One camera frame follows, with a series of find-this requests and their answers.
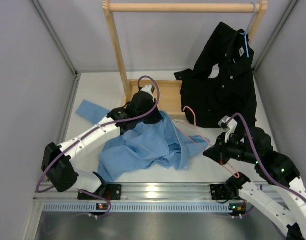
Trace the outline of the light blue shirt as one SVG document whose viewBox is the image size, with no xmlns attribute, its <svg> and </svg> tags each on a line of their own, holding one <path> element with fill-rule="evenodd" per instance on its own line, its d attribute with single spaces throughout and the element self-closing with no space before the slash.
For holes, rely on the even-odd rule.
<svg viewBox="0 0 306 240">
<path fill-rule="evenodd" d="M 108 141 L 83 158 L 84 170 L 95 170 L 106 182 L 176 183 L 189 173 L 190 161 L 210 147 L 201 133 L 188 136 L 162 111 L 157 124 L 135 129 Z"/>
</svg>

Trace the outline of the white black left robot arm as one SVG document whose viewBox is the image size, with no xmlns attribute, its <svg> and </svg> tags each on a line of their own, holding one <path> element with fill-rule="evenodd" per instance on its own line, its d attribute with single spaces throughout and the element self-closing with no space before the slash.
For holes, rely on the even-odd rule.
<svg viewBox="0 0 306 240">
<path fill-rule="evenodd" d="M 95 172 L 85 172 L 79 163 L 89 153 L 125 133 L 139 123 L 156 124 L 162 120 L 153 92 L 142 88 L 123 107 L 111 110 L 100 122 L 78 137 L 59 145 L 46 146 L 42 171 L 59 192 L 70 189 L 88 191 L 96 200 L 106 195 L 106 182 Z"/>
</svg>

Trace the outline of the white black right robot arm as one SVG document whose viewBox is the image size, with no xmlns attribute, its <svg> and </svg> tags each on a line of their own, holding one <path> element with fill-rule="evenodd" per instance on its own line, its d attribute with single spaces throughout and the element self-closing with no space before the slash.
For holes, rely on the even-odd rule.
<svg viewBox="0 0 306 240">
<path fill-rule="evenodd" d="M 230 200 L 245 200 L 262 212 L 288 240 L 306 240 L 306 188 L 292 160 L 274 151 L 271 137 L 258 127 L 237 141 L 234 129 L 225 123 L 224 133 L 217 137 L 205 157 L 225 166 L 229 160 L 253 164 L 256 173 L 274 188 L 284 201 L 285 207 L 261 191 L 245 174 L 231 176 L 224 188 Z"/>
</svg>

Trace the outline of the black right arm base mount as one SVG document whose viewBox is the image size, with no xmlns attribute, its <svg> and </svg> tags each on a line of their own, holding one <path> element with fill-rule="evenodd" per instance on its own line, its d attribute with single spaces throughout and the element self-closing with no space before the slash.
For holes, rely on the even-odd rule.
<svg viewBox="0 0 306 240">
<path fill-rule="evenodd" d="M 211 199 L 221 204 L 231 200 L 242 200 L 239 196 L 239 189 L 228 184 L 211 184 L 210 193 Z"/>
</svg>

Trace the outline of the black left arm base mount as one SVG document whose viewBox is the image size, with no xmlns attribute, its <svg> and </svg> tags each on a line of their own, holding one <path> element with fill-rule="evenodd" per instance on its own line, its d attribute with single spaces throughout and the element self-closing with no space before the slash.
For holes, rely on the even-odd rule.
<svg viewBox="0 0 306 240">
<path fill-rule="evenodd" d="M 100 196 L 106 200 L 119 201 L 122 194 L 121 184 L 103 184 L 99 190 L 93 193 L 95 196 Z M 77 196 L 78 200 L 99 200 L 97 197 L 91 196 L 89 194 L 79 192 Z"/>
</svg>

